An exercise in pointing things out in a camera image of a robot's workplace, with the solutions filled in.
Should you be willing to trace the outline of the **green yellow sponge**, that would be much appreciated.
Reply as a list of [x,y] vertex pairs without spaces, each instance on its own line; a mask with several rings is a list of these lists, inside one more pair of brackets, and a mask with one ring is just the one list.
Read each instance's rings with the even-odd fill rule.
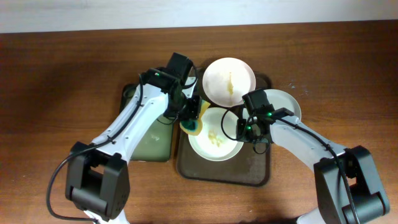
[[202,100],[198,118],[181,121],[179,124],[180,129],[188,135],[192,135],[192,136],[199,135],[203,129],[203,122],[202,122],[201,118],[205,114],[205,111],[209,108],[209,106],[210,106],[209,102]]

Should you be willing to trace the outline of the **white plate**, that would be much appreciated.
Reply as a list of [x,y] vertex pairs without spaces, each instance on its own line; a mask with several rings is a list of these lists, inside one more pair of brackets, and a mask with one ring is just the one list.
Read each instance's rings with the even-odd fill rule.
[[224,108],[207,109],[201,117],[203,127],[199,135],[188,136],[192,149],[208,161],[226,161],[243,147],[243,142],[230,140],[222,132],[221,119],[225,112]]

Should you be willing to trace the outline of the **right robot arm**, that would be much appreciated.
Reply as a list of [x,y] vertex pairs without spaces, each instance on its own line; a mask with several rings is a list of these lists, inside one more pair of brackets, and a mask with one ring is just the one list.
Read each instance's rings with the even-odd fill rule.
[[293,223],[367,223],[389,213],[386,191],[365,147],[348,148],[328,140],[291,110],[275,109],[264,90],[242,99],[248,117],[237,121],[238,141],[283,147],[314,174],[318,205]]

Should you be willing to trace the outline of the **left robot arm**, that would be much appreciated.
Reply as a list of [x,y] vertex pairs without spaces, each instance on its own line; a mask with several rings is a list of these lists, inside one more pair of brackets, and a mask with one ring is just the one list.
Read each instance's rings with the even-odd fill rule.
[[150,69],[113,123],[89,145],[77,142],[66,158],[65,196],[93,223],[127,223],[130,193],[128,164],[160,116],[197,119],[201,99],[193,95],[197,79],[174,71]]

